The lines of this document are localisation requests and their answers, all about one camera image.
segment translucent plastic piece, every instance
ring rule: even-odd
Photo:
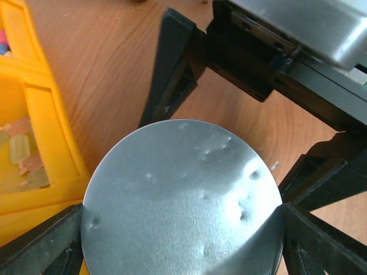
[[[17,164],[30,156],[29,141],[26,135],[16,135],[9,140],[10,162]]]
[[[44,168],[35,170],[27,175],[28,185],[32,188],[44,188],[50,185]]]
[[[9,124],[5,124],[4,127],[0,130],[0,146],[6,143],[9,139],[9,135],[7,134],[7,130],[10,128]]]

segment yellow plastic bin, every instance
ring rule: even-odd
[[[90,175],[65,113],[60,91],[22,0],[0,0],[0,29],[13,57],[0,56],[0,126],[29,116],[50,187],[6,194],[25,178],[0,147],[0,246],[79,203]]]

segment wooden surface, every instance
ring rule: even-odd
[[[148,95],[158,30],[170,6],[205,30],[201,0],[28,0],[81,153],[90,170],[136,129]],[[265,103],[209,69],[174,118],[218,124],[243,138],[279,183],[300,154],[334,131],[277,92]],[[367,243],[367,193],[317,210],[317,216]],[[278,274],[286,274],[284,266]]]

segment silver disc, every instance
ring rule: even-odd
[[[282,204],[261,158],[210,123],[166,120],[122,139],[87,188],[91,275],[275,274]]]

